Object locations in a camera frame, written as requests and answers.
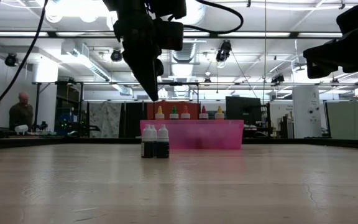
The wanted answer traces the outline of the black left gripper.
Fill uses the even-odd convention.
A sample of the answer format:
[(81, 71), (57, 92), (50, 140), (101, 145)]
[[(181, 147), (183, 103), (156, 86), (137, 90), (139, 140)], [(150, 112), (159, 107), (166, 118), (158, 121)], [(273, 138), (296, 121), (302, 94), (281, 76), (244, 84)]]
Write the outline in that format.
[(158, 100), (157, 77), (163, 75), (158, 57), (167, 48), (164, 25), (144, 12), (118, 12), (113, 25), (125, 62), (152, 101)]

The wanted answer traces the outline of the small white-capped dropper bottle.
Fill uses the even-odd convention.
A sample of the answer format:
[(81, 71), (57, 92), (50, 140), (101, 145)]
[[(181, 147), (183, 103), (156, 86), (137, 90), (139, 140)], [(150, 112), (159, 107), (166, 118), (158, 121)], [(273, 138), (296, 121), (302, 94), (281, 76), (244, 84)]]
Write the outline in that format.
[(154, 134), (149, 124), (145, 125), (145, 128), (142, 132), (141, 157), (154, 157)]

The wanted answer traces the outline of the small blue dropper bottle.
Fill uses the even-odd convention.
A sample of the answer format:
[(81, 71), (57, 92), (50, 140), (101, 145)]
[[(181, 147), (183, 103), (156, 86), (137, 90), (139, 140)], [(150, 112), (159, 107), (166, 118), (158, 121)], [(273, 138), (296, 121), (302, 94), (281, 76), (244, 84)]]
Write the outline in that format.
[(164, 124), (161, 125), (157, 133), (157, 158), (169, 158), (170, 156), (170, 145), (169, 145), (169, 132)]

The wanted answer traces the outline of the white patterned cloth panel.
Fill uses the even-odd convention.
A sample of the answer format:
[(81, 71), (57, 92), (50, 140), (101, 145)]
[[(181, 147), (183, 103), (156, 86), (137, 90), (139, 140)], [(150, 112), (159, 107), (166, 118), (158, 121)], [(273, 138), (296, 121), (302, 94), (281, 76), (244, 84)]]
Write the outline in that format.
[(121, 118), (120, 103), (109, 101), (89, 104), (90, 125), (97, 126), (100, 131), (91, 131), (91, 138), (118, 138)]

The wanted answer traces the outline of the white pillar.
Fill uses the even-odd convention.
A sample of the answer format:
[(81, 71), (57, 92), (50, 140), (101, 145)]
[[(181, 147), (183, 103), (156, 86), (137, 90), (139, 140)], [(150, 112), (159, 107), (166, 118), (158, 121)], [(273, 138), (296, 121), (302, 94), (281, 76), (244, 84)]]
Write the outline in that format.
[(322, 136), (321, 107), (317, 86), (293, 88), (293, 115), (295, 138), (318, 138)]

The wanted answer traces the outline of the grey-green partition panel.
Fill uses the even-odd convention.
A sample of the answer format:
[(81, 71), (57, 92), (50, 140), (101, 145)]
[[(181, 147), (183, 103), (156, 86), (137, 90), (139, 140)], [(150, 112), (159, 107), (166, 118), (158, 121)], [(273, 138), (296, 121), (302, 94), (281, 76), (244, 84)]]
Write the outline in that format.
[(331, 137), (358, 140), (358, 101), (327, 103), (326, 106)]

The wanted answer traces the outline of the black equipment rack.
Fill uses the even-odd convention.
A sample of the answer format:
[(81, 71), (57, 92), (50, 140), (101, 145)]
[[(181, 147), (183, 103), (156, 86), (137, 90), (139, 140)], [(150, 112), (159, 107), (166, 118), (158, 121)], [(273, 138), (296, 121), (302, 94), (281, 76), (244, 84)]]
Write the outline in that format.
[(56, 85), (55, 132), (61, 136), (79, 137), (83, 124), (84, 85), (74, 81), (57, 81)]

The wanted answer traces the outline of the pink plastic bin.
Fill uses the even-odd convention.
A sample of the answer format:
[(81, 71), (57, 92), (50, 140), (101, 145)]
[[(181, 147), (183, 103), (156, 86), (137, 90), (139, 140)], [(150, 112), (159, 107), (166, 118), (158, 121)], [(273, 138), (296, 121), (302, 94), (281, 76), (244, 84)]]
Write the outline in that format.
[(171, 149), (240, 149), (244, 122), (242, 120), (142, 120), (140, 129), (165, 125)]

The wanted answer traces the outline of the black monitor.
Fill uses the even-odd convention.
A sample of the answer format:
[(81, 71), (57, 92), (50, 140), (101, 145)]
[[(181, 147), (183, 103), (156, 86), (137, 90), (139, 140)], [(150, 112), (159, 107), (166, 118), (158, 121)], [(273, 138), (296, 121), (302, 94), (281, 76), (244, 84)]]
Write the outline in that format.
[(243, 120), (244, 124), (256, 125), (262, 120), (260, 99), (227, 96), (226, 118)]

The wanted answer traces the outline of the person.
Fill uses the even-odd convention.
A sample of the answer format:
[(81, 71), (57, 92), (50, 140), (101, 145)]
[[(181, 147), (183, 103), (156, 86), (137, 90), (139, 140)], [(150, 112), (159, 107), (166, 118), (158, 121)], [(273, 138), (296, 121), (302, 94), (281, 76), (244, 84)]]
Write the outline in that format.
[(9, 129), (14, 130), (17, 126), (26, 125), (29, 130), (32, 129), (34, 109), (29, 103), (27, 92), (20, 92), (19, 102), (11, 106), (9, 110)]

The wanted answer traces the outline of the silver ventilation duct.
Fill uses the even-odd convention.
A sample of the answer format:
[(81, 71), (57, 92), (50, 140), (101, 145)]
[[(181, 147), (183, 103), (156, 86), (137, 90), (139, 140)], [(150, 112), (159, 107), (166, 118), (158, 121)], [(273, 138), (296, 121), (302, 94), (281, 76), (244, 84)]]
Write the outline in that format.
[[(195, 1), (186, 0), (186, 16), (176, 20), (184, 25), (198, 26), (202, 23), (206, 13), (206, 6)], [(196, 62), (196, 49), (198, 44), (195, 39), (190, 42), (183, 40), (181, 51), (172, 52), (171, 72), (176, 82), (188, 82), (192, 76)]]

